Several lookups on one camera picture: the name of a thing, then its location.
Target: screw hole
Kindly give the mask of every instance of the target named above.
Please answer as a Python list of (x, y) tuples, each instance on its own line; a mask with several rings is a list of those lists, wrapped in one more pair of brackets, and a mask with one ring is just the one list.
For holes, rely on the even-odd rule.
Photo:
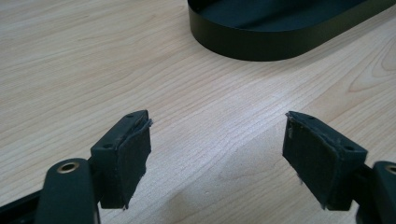
[(113, 147), (113, 144), (107, 143), (107, 144), (104, 144), (103, 147), (104, 148), (111, 148), (111, 147)]
[(391, 172), (393, 175), (396, 175), (396, 166), (394, 166), (394, 165), (389, 165), (389, 166), (387, 166), (387, 170), (388, 170), (389, 172)]
[(353, 151), (353, 150), (355, 150), (355, 148), (353, 148), (353, 147), (344, 147), (346, 150), (348, 150), (348, 151)]
[(58, 167), (57, 171), (60, 174), (67, 174), (67, 173), (77, 170), (78, 167), (79, 167), (79, 163), (72, 161), (72, 162), (68, 162), (68, 163), (61, 165), (60, 167)]

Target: wooden table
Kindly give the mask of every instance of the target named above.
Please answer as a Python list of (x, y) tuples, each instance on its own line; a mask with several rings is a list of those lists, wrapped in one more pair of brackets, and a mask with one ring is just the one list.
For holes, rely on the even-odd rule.
[(237, 61), (192, 37), (187, 1), (0, 1), (0, 204), (90, 157), (123, 115), (154, 120), (130, 209), (103, 223), (354, 223), (282, 157), (290, 110), (396, 161), (396, 7), (306, 54)]

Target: black oval base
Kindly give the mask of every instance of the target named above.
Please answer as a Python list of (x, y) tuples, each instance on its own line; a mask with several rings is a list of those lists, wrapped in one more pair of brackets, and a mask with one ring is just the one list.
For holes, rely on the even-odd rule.
[(204, 47), (247, 61), (301, 55), (396, 4), (396, 0), (188, 0)]

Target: black plastic part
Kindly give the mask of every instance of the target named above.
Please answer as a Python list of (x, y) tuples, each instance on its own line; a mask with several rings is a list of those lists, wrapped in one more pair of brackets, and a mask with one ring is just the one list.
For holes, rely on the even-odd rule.
[(188, 0), (193, 36), (247, 61), (301, 55), (393, 6), (396, 0)]
[(39, 198), (40, 191), (37, 191), (0, 207), (1, 223), (33, 223)]
[(100, 223), (90, 165), (83, 159), (58, 162), (47, 172), (35, 224)]
[(103, 208), (128, 208), (151, 152), (147, 110), (123, 117), (91, 149), (90, 163), (102, 173)]
[(369, 183), (382, 223), (396, 223), (396, 163), (376, 162)]
[(351, 177), (367, 151), (314, 117), (292, 111), (287, 117), (283, 156), (323, 207), (349, 210)]

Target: table surface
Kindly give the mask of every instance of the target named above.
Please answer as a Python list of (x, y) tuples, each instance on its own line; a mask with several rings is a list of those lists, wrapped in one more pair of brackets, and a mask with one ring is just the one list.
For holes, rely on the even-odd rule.
[(396, 7), (306, 54), (254, 63), (192, 37), (187, 1), (0, 0), (0, 204), (90, 157), (147, 109), (152, 153), (130, 209), (103, 223), (354, 223), (323, 211), (282, 157), (304, 112), (396, 161)]

